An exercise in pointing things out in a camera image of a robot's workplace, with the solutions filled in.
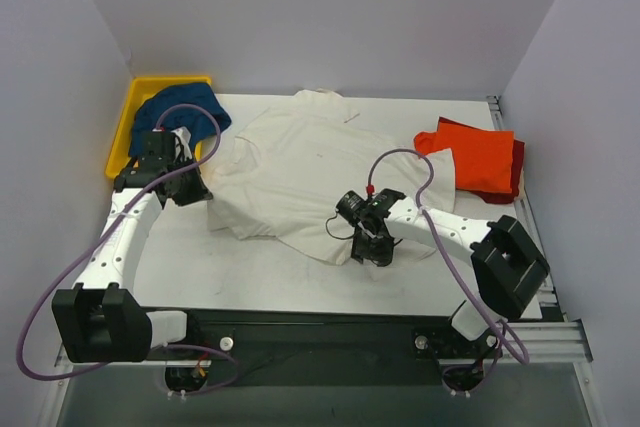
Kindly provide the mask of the white t-shirt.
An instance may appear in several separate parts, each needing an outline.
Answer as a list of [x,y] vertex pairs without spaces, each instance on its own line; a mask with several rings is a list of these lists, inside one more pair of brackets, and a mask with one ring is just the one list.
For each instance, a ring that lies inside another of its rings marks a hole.
[[293,96],[226,95],[222,106],[233,124],[221,150],[206,166],[213,193],[207,204],[210,231],[227,229],[240,240],[271,237],[333,265],[350,254],[350,226],[325,221],[349,190],[361,190],[374,168],[379,188],[414,196],[453,212],[453,154],[445,149],[421,160],[401,153],[405,138],[389,123],[402,114],[395,104],[354,100],[333,92],[303,90]]

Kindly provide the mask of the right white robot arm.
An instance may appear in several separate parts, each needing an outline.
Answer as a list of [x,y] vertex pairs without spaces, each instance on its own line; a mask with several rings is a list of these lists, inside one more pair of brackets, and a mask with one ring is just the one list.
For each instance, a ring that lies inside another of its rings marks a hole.
[[360,263],[387,268],[404,242],[440,252],[447,264],[458,260],[469,266],[471,282],[456,268],[449,270],[463,295],[442,333],[451,353],[467,354],[500,321],[542,318],[539,291],[549,265],[516,218],[458,216],[420,207],[389,189],[366,199],[350,191],[336,213],[353,228],[351,258]]

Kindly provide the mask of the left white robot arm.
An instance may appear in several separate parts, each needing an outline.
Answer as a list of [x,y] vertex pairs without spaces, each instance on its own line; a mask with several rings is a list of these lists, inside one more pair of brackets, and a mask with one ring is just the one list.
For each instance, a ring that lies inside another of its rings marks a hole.
[[203,336],[186,312],[149,311],[132,293],[145,243],[166,203],[188,206],[212,197],[189,141],[185,127],[146,132],[141,153],[115,177],[105,240],[73,287],[57,290],[51,303],[72,362],[139,362],[164,344],[182,359],[200,351]]

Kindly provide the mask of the blue t-shirt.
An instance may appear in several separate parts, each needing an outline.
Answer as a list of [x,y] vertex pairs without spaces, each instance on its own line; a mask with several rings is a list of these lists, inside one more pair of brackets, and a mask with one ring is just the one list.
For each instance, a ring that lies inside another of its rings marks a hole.
[[[206,82],[168,86],[143,102],[137,110],[131,129],[128,155],[140,156],[144,133],[153,130],[161,115],[167,110],[181,104],[195,105],[207,111],[216,120],[221,132],[227,130],[232,124],[230,115],[221,106],[211,86]],[[164,117],[162,127],[168,130],[185,127],[190,133],[189,148],[194,153],[198,143],[214,136],[216,129],[203,112],[190,106],[170,112]]]

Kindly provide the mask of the yellow plastic bin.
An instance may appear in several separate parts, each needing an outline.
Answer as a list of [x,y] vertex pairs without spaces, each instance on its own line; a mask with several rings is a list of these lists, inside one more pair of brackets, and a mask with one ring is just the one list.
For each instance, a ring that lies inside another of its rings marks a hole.
[[108,179],[114,180],[130,161],[129,148],[134,118],[143,103],[167,87],[194,82],[213,86],[212,78],[207,75],[143,76],[132,80],[105,167],[105,176]]

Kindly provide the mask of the folded orange t-shirt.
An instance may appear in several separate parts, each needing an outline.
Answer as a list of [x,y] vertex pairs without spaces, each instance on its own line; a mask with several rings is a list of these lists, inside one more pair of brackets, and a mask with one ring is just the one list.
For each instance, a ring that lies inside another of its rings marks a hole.
[[512,193],[515,136],[511,131],[483,130],[440,118],[436,130],[417,133],[413,145],[424,155],[449,149],[458,190]]

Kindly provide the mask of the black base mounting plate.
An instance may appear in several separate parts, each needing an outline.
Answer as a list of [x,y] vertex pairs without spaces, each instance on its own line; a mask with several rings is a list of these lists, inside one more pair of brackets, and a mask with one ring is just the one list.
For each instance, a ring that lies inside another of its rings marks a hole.
[[468,341],[446,317],[191,309],[187,335],[148,358],[174,387],[477,385],[495,339]]

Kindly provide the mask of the folded dark red t-shirt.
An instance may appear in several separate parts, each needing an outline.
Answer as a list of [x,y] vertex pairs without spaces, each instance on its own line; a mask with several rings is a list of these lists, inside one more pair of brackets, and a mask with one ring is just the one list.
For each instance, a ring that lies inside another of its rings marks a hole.
[[493,205],[507,205],[520,199],[525,193],[524,188],[524,157],[525,143],[515,139],[513,145],[513,161],[511,167],[511,192],[490,193],[473,191],[473,194],[481,198],[485,203]]

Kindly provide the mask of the aluminium frame rail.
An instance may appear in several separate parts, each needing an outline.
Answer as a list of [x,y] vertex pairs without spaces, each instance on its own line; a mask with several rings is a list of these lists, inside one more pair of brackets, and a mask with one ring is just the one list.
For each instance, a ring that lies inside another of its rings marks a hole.
[[269,346],[277,350],[379,347],[415,357],[445,362],[474,360],[489,351],[497,335],[486,330],[468,340],[444,318],[289,316],[192,312],[174,316],[152,312],[144,326],[108,327],[92,316],[78,328],[60,333],[68,358],[75,363],[140,362],[162,347],[184,344],[238,354],[242,349]]

